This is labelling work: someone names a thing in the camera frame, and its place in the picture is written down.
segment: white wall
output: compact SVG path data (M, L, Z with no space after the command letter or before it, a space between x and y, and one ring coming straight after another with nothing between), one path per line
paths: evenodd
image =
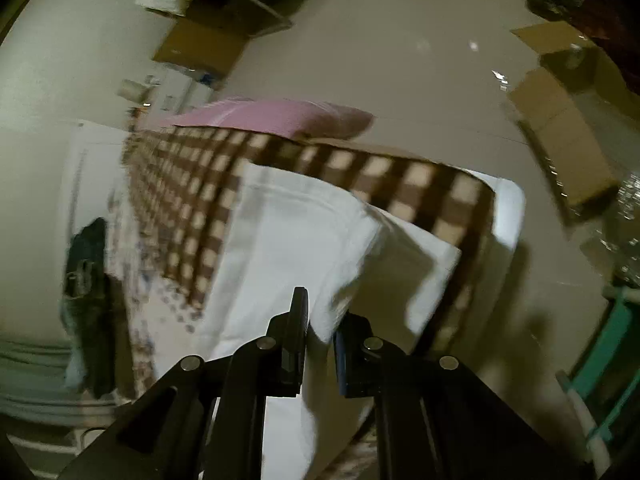
M0 331L63 336L52 247L72 121L124 128L115 91L158 70L171 25L134 0L31 0L0 45Z

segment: tile floor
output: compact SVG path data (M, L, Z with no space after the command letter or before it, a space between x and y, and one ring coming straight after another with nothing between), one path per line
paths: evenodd
M327 100L378 118L359 138L513 180L527 211L508 284L479 346L481 377L549 439L574 422L569 370L604 310L601 277L562 227L542 170L503 109L536 56L510 29L524 0L306 0L288 31L252 41L226 95Z

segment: silver bolt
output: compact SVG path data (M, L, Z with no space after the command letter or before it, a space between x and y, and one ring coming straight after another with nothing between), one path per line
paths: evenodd
M195 355L189 355L182 361L180 361L180 368L182 368L185 372L197 370L198 368L200 368L200 359L198 359Z
M276 346L276 340L273 337L269 337L268 335L266 335L258 339L255 344L260 350L270 350L274 346Z
M453 355L443 355L438 362L440 363L440 368L445 370L455 370L460 364Z
M380 339L379 337L367 337L364 340L364 348L373 352L375 352L376 350L380 350L383 344L384 343L382 342L382 339Z

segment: brown and beige checkered cloth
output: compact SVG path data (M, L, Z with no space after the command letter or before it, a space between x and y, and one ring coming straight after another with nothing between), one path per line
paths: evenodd
M130 137L130 200L156 264L202 316L246 161L319 178L457 246L461 256L418 349L444 349L472 295L493 191L465 171L350 142L299 142L210 127Z

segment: pink pillow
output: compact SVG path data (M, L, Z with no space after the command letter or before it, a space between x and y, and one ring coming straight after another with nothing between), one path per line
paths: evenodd
M351 139L366 130L373 115L347 106L288 99L231 98L167 118L162 126L216 126L266 134L289 139L333 137Z

